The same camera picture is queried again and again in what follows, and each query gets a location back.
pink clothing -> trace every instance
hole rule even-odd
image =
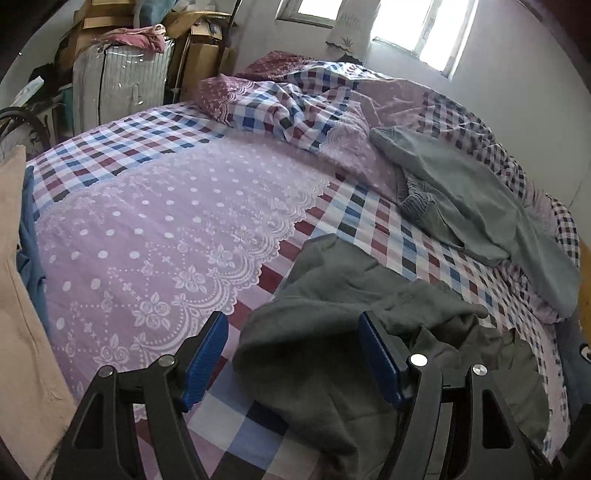
[[[164,53],[165,33],[166,29],[160,24],[144,28],[116,28],[97,37],[94,43],[98,41],[110,41],[131,47],[139,47],[143,50]]]

bed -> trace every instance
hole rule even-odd
[[[403,125],[488,165],[579,262],[568,210],[529,181],[494,134],[452,100],[363,67],[272,53],[236,77],[202,82],[197,105],[101,126],[34,160],[48,338],[74,397],[96,370],[143,368],[195,335],[209,313],[229,340],[202,402],[186,415],[212,478],[320,478],[320,452],[241,391],[241,326],[287,276],[304,242],[336,233],[415,280],[444,281],[516,328],[537,358],[550,405],[544,453],[569,431],[555,312],[509,262],[489,268],[430,238],[395,206],[391,168],[370,127]],[[145,411],[140,449],[159,478]]]

gray jacket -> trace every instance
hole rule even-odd
[[[411,282],[326,235],[304,244],[285,288],[251,313],[232,361],[249,395],[329,455],[323,479],[376,478],[397,429],[359,345],[365,310],[411,353],[450,368],[486,365],[521,430],[541,445],[548,400],[536,358],[514,330],[481,327],[487,309],[445,283]],[[434,457],[441,462],[441,446]]]
[[[440,242],[489,266],[511,257],[536,293],[570,317],[580,276],[571,259],[495,173],[448,142],[403,128],[374,128],[373,144],[402,167],[402,214]]]

wooden bed frame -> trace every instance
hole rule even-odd
[[[581,327],[591,342],[591,250],[581,241],[581,287],[579,290]]]

white wall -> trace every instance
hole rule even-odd
[[[237,68],[270,50],[321,59],[329,30],[276,21],[279,0],[245,0]],[[366,66],[427,85],[458,101],[540,187],[571,204],[591,161],[591,93],[552,35],[516,0],[480,0],[451,80],[395,48],[374,42]],[[591,179],[589,179],[591,197]],[[591,241],[591,218],[577,209]]]
[[[0,108],[12,103],[33,69],[53,61],[62,36],[71,29],[74,12],[82,3],[84,0],[69,0],[27,42],[0,82]]]

